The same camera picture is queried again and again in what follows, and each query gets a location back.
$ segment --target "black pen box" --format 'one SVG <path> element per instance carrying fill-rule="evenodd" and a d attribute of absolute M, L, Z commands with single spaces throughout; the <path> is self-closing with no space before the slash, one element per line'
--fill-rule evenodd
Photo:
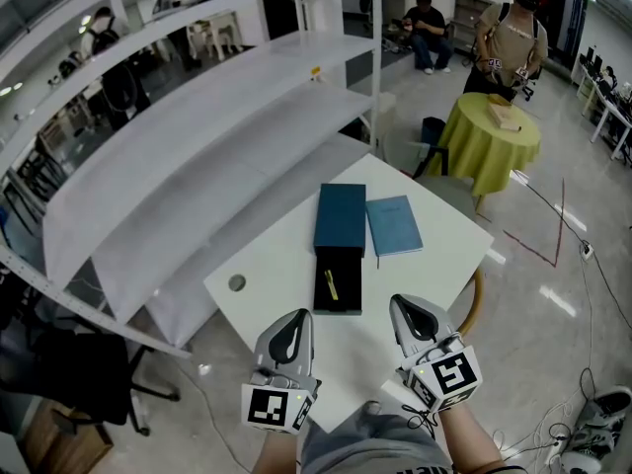
<path fill-rule="evenodd" d="M 316 258 L 315 314 L 362 313 L 362 259 L 357 251 L 324 248 Z"/>
<path fill-rule="evenodd" d="M 314 312 L 361 314 L 366 186 L 322 185 L 314 252 Z"/>

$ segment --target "gold pen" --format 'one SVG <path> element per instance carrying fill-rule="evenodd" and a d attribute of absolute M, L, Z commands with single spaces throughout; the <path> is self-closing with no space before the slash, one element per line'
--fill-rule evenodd
<path fill-rule="evenodd" d="M 329 284 L 329 291 L 332 294 L 332 298 L 334 300 L 338 300 L 338 293 L 336 292 L 336 287 L 334 286 L 334 277 L 332 276 L 332 272 L 329 270 L 325 271 L 325 278 L 327 279 L 327 284 Z"/>

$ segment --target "backpack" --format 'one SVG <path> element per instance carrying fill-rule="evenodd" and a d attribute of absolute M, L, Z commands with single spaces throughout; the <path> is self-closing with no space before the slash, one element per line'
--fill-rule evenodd
<path fill-rule="evenodd" d="M 119 41 L 119 34 L 112 30 L 112 24 L 114 21 L 115 17 L 112 16 L 108 22 L 108 27 L 100 34 L 97 34 L 94 30 L 88 30 L 88 33 L 94 38 L 92 41 L 93 56 L 105 51 Z"/>

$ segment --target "yellow-green tablecloth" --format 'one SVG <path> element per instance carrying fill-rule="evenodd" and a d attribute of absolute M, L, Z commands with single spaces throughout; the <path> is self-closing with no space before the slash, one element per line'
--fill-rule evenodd
<path fill-rule="evenodd" d="M 449 150 L 449 175 L 474 179 L 474 197 L 503 190 L 510 171 L 522 170 L 540 150 L 540 130 L 529 116 L 512 106 L 521 130 L 502 130 L 489 114 L 487 97 L 482 93 L 461 95 L 438 143 Z M 430 174 L 440 173 L 439 159 L 433 159 Z"/>

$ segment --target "table hole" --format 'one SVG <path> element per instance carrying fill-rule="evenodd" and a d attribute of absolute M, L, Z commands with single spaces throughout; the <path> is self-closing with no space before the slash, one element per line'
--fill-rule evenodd
<path fill-rule="evenodd" d="M 228 280 L 228 287 L 233 291 L 241 291 L 246 287 L 246 278 L 241 274 L 236 274 Z"/>

